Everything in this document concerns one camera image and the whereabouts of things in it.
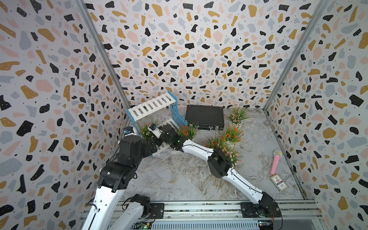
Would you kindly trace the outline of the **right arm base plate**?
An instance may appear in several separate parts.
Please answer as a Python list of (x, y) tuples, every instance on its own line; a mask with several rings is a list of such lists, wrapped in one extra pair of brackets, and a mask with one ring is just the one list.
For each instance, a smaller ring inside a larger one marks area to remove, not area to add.
[(277, 203), (261, 205), (252, 202), (241, 202), (241, 214), (243, 218), (280, 218), (281, 211)]

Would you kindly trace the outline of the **pink flower pot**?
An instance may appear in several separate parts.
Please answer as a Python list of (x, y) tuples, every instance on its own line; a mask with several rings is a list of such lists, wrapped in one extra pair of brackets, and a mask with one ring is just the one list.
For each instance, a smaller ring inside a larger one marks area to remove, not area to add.
[(139, 126), (140, 134), (146, 140), (148, 140), (149, 138), (153, 138), (153, 139), (155, 138), (155, 135), (149, 130), (149, 126), (152, 123), (156, 124), (157, 121), (152, 120), (151, 122), (146, 122), (146, 123), (142, 124), (141, 126)]
[(239, 159), (241, 155), (235, 145), (224, 144), (221, 149), (231, 162), (232, 167), (235, 167), (241, 161)]
[(243, 107), (233, 107), (232, 111), (226, 117), (230, 125), (238, 129), (242, 127), (243, 121), (249, 118), (247, 109)]

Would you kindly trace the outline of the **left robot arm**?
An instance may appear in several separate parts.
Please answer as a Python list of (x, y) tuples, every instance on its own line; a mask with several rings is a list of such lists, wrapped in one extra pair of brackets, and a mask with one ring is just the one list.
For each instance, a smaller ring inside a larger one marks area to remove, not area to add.
[(136, 177), (142, 159), (152, 155), (140, 136), (124, 136), (117, 153), (100, 171), (96, 195), (82, 227), (84, 230), (130, 230), (143, 219), (151, 218), (150, 198), (136, 194), (129, 199), (123, 214), (110, 224), (111, 217), (129, 182)]

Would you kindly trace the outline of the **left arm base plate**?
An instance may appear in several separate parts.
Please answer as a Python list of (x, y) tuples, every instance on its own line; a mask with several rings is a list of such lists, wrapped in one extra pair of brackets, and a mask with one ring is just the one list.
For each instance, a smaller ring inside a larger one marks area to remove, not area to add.
[(149, 219), (163, 219), (165, 204), (164, 203), (151, 203), (150, 204), (150, 216)]

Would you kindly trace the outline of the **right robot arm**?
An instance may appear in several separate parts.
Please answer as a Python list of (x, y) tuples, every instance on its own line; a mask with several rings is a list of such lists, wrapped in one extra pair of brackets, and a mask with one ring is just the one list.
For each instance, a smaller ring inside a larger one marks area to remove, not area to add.
[(226, 157), (221, 148), (207, 148), (186, 137), (179, 136), (170, 124), (166, 124), (161, 127), (151, 124), (149, 126), (149, 130), (158, 140), (168, 144), (174, 150), (192, 154), (206, 161), (213, 176), (224, 179), (246, 195), (252, 203), (249, 208), (244, 208), (245, 212), (249, 212), (248, 214), (245, 214), (246, 217), (254, 218), (258, 217), (259, 214), (262, 214), (265, 217), (282, 217), (281, 209), (277, 202), (269, 194), (253, 186), (243, 178), (235, 170), (235, 167)]

